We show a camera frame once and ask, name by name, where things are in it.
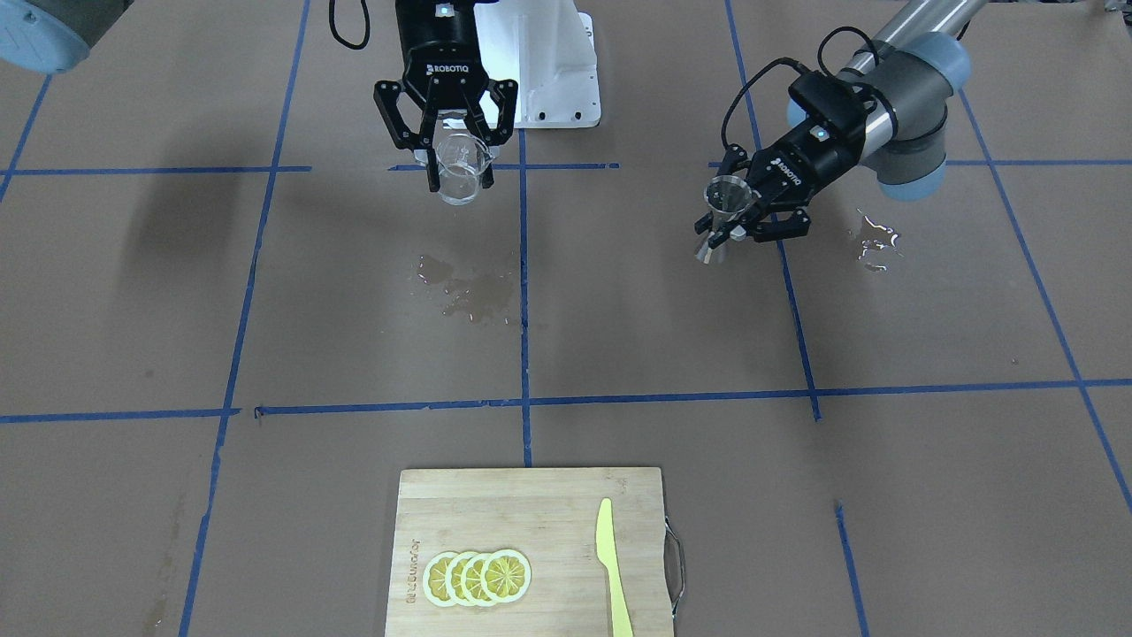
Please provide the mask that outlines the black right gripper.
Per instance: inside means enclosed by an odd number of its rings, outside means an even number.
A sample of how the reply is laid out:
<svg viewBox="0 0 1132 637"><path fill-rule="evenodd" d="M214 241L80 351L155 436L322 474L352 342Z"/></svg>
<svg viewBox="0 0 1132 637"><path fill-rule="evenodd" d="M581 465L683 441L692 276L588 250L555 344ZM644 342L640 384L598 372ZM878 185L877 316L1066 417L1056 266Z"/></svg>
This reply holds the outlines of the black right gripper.
<svg viewBox="0 0 1132 637"><path fill-rule="evenodd" d="M490 148L504 145L515 129L518 81L486 77L478 46L477 1L396 1L398 36L405 68L400 81L377 81L374 101L400 150L424 153L429 192L440 192L440 162L435 149L438 114L464 112L465 128ZM422 113L413 132L398 109L408 96ZM494 102L494 124L486 122L482 97Z"/></svg>

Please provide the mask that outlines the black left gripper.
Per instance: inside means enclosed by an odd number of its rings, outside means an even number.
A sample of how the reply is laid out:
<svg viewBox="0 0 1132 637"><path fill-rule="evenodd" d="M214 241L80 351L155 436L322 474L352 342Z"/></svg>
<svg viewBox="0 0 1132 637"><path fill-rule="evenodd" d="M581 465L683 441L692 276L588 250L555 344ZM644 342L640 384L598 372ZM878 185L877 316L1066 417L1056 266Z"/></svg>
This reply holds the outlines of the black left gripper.
<svg viewBox="0 0 1132 637"><path fill-rule="evenodd" d="M753 193L758 206L806 205L857 165L861 150L861 129L846 134L824 124L797 124L752 160L743 146L728 145L717 175L704 188L707 213L695 222L694 231L711 233L709 249L720 249L736 229L743 229L754 242L806 235L811 229L807 210L794 210L784 219L756 219L747 212L753 206ZM748 167L748 184L739 177L745 167Z"/></svg>

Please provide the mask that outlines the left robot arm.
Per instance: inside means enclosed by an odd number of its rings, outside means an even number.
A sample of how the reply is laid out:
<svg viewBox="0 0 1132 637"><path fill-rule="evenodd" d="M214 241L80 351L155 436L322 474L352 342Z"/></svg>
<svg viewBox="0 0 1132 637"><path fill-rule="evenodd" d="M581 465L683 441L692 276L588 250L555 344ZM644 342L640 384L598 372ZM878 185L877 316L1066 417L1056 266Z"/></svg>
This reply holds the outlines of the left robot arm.
<svg viewBox="0 0 1132 637"><path fill-rule="evenodd" d="M980 1L910 1L844 67L777 59L790 84L788 132L756 152L724 143L695 223L697 258L715 262L727 241L777 242L811 227L809 204L854 167L874 171L897 201L917 201L945 181L947 101L974 72L961 44Z"/></svg>

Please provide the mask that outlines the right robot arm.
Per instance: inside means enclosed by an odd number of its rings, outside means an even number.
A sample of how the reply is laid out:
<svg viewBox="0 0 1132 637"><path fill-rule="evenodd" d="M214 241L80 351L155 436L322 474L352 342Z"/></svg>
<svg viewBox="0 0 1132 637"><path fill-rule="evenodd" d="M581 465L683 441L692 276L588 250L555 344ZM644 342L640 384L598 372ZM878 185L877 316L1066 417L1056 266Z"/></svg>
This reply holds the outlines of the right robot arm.
<svg viewBox="0 0 1132 637"><path fill-rule="evenodd" d="M68 74L130 8L130 1L5 1L3 61ZM374 101L393 145L413 153L432 192L441 189L441 118L460 118L484 150L500 148L515 132L518 83L490 76L481 45L496 8L496 1L394 3L403 74L376 81Z"/></svg>

